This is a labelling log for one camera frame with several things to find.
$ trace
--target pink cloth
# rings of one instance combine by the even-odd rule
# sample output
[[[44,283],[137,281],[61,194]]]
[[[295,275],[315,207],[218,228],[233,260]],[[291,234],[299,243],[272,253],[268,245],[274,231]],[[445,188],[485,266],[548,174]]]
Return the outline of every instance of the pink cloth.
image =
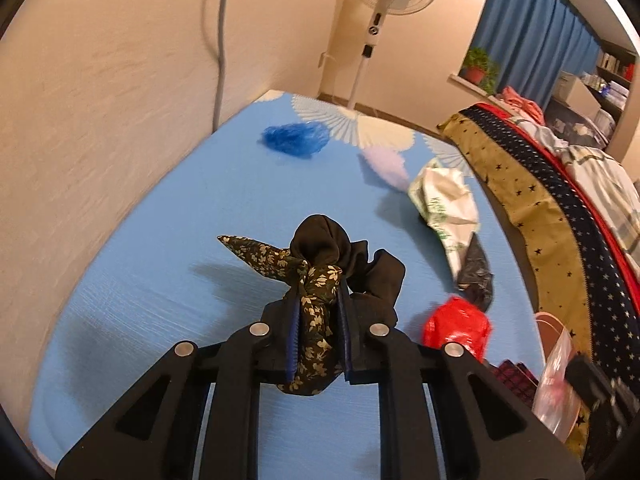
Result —
[[[542,112],[542,108],[540,108],[535,101],[525,99],[510,86],[504,87],[504,90],[502,91],[502,98],[504,102],[511,107],[516,108],[517,110],[522,110],[538,124],[546,126],[545,115]]]

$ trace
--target clear plastic bag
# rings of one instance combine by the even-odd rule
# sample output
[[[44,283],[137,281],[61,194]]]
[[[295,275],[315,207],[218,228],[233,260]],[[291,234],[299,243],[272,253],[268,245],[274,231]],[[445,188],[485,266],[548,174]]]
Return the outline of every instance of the clear plastic bag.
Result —
[[[532,408],[534,415],[561,442],[569,437],[580,410],[580,397],[564,380],[572,352],[571,336],[564,329],[546,360]]]

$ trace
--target silver screw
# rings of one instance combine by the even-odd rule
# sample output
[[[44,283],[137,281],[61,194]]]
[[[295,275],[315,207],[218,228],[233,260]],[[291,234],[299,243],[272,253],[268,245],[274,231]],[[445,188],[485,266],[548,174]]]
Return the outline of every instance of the silver screw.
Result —
[[[465,353],[465,348],[460,343],[447,343],[444,351],[450,357],[462,357],[462,354]]]
[[[178,357],[187,357],[193,353],[193,345],[188,341],[183,341],[175,346],[174,352]]]
[[[384,323],[374,323],[369,327],[369,332],[379,337],[384,337],[389,333],[389,327]]]
[[[254,323],[249,327],[249,332],[255,336],[263,336],[269,333],[269,325],[266,323]]]

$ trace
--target power cord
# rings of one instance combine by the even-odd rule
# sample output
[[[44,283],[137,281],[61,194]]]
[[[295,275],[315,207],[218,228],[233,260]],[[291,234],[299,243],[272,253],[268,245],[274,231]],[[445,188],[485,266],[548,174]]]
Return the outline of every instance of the power cord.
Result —
[[[225,56],[225,16],[226,0],[220,0],[218,7],[218,86],[216,88],[216,100],[213,107],[213,131],[220,126],[220,113],[222,112],[222,97],[225,90],[226,56]]]

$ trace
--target curtain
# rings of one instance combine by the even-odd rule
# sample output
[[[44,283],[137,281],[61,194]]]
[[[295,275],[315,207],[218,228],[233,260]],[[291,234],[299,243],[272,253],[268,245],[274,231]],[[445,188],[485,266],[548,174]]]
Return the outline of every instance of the curtain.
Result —
[[[566,0],[487,0],[472,46],[500,64],[499,91],[511,86],[542,109],[560,71],[593,73],[600,49]]]

